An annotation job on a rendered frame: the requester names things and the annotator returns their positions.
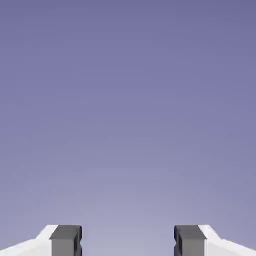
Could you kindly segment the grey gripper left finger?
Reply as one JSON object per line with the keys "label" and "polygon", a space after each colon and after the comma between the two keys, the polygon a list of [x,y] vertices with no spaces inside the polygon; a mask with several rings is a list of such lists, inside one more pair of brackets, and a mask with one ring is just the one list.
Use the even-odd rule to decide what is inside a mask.
{"label": "grey gripper left finger", "polygon": [[80,225],[48,224],[33,239],[0,250],[0,256],[83,256]]}

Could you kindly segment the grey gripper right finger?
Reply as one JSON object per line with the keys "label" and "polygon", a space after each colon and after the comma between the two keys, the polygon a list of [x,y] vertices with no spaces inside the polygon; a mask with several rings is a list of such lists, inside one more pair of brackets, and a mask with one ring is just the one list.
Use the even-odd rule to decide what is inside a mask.
{"label": "grey gripper right finger", "polygon": [[221,238],[208,224],[175,225],[173,256],[256,256],[256,249]]}

